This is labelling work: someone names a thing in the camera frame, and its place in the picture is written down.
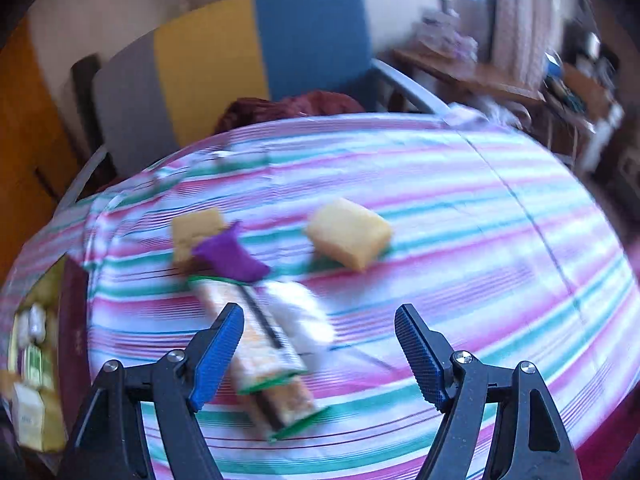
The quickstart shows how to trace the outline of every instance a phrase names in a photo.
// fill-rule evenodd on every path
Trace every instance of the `wall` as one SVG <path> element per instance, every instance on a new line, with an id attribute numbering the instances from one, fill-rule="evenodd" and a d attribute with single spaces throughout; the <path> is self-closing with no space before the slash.
<path id="1" fill-rule="evenodd" d="M 42 75 L 70 133 L 85 151 L 70 69 L 97 52 L 108 60 L 180 12 L 180 0 L 36 0 L 28 16 Z"/>
<path id="2" fill-rule="evenodd" d="M 88 150 L 70 86 L 70 68 L 97 52 L 103 61 L 150 30 L 178 16 L 189 0 L 36 0 L 29 11 L 31 35 L 42 74 L 63 120 L 80 146 Z M 482 7 L 453 0 L 465 34 L 478 36 L 486 26 Z M 411 37 L 413 24 L 437 0 L 366 0 L 374 50 L 385 51 Z M 559 19 L 551 46 L 559 48 L 562 20 L 570 19 L 575 0 L 558 2 Z"/>

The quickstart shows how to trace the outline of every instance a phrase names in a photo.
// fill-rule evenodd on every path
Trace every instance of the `purple cloth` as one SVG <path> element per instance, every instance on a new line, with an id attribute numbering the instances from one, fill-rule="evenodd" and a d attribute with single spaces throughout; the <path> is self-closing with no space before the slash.
<path id="1" fill-rule="evenodd" d="M 199 243 L 191 253 L 207 262 L 219 278 L 258 282 L 271 272 L 271 267 L 256 260 L 242 247 L 238 241 L 240 225 L 239 221 L 233 222 L 229 229 Z"/>

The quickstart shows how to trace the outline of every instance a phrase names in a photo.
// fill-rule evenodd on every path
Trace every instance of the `wooden desk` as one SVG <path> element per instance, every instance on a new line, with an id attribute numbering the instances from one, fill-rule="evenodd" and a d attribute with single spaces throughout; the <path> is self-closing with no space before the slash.
<path id="1" fill-rule="evenodd" d="M 546 124 L 546 148 L 551 152 L 553 145 L 553 117 L 564 121 L 567 127 L 572 131 L 573 149 L 571 155 L 562 155 L 554 153 L 554 155 L 566 164 L 579 178 L 587 172 L 584 169 L 584 161 L 589 146 L 593 142 L 596 135 L 593 123 L 590 123 L 583 114 L 577 114 L 565 107 L 558 99 L 548 92 L 545 93 L 546 109 L 549 110 Z M 582 138 L 582 149 L 578 153 L 578 143 Z"/>
<path id="2" fill-rule="evenodd" d="M 545 102 L 545 98 L 538 90 L 525 88 L 492 65 L 430 56 L 416 50 L 395 49 L 393 54 L 401 65 L 400 70 L 409 77 L 412 77 L 414 68 L 418 68 L 461 90 L 488 94 L 494 98 L 515 101 L 525 106 Z"/>

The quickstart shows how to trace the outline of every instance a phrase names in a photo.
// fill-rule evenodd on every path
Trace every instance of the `striped tablecloth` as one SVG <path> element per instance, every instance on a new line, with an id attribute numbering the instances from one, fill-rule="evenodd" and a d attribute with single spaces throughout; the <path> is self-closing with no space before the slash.
<path id="1" fill-rule="evenodd" d="M 313 257 L 306 217 L 343 196 L 386 218 L 390 249 L 364 274 Z M 158 359 L 208 326 L 172 266 L 171 218 L 216 206 L 242 242 L 316 293 L 337 332 L 306 378 L 320 424 L 258 439 L 228 383 L 198 414 L 226 479 L 414 478 L 440 417 L 422 400 L 393 331 L 413 303 L 456 349 L 536 363 L 579 446 L 636 382 L 640 298 L 622 248 L 577 180 L 540 145 L 482 120 L 359 115 L 250 126 L 207 139 L 79 203 L 28 243 L 0 308 L 10 313 L 64 251 L 90 271 L 90 366 Z M 169 478 L 143 407 L 158 478 Z M 469 478 L 479 478 L 495 407 Z"/>

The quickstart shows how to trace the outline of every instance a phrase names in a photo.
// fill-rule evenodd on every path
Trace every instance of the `chair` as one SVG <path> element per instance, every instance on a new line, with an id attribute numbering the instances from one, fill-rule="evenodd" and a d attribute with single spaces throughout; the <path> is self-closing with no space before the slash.
<path id="1" fill-rule="evenodd" d="M 56 211 L 79 196 L 111 155 L 120 177 L 210 136 L 240 97 L 280 100 L 342 92 L 376 111 L 383 79 L 425 113 L 448 107 L 377 59 L 364 0 L 221 0 L 188 12 L 125 47 L 95 75 L 104 137 Z"/>

